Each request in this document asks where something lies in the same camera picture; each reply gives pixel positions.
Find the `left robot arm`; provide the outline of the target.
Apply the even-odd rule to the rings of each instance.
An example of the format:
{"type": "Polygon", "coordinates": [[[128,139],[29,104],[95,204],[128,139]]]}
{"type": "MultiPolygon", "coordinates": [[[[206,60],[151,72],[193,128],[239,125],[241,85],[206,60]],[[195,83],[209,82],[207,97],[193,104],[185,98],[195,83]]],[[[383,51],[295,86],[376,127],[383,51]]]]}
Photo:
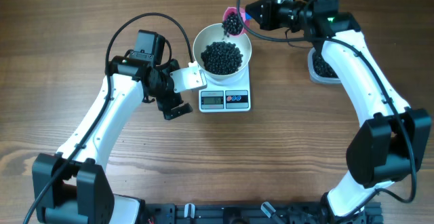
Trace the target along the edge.
{"type": "Polygon", "coordinates": [[[53,155],[32,166],[35,201],[29,210],[41,223],[137,223],[143,200],[113,193],[106,177],[111,151],[132,113],[156,102],[166,120],[190,113],[180,94],[206,86],[197,62],[181,69],[162,63],[165,39],[143,32],[129,56],[105,61],[105,78],[93,105],[53,155]]]}

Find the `pink scoop with blue handle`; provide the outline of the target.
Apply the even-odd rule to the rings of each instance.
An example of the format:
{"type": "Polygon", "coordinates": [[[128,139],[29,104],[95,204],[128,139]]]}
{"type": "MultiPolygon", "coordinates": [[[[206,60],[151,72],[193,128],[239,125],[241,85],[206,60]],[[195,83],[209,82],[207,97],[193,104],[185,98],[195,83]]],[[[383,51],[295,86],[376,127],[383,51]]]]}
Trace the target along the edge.
{"type": "Polygon", "coordinates": [[[238,37],[244,33],[246,33],[246,29],[244,28],[244,26],[249,26],[250,25],[250,20],[252,19],[252,17],[250,15],[248,15],[245,10],[243,8],[241,8],[240,10],[237,10],[236,7],[227,7],[226,11],[224,12],[223,18],[222,18],[222,22],[227,18],[227,16],[231,13],[231,12],[235,12],[238,15],[238,18],[240,20],[240,22],[243,25],[243,30],[239,35],[230,35],[233,37],[238,37]]]}

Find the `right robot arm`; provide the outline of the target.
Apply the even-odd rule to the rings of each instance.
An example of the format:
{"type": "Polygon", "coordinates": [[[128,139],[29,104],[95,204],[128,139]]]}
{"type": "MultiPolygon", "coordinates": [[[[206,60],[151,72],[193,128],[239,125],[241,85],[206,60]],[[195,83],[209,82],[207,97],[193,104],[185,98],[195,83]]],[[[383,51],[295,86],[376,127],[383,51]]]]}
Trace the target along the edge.
{"type": "Polygon", "coordinates": [[[410,203],[431,131],[431,116],[413,109],[394,90],[372,57],[355,17],[339,10],[339,0],[258,0],[238,7],[266,31],[302,31],[312,44],[309,56],[331,66],[347,92],[359,131],[346,152],[347,173],[321,200],[322,223],[344,223],[390,186],[410,178],[410,203]]]}

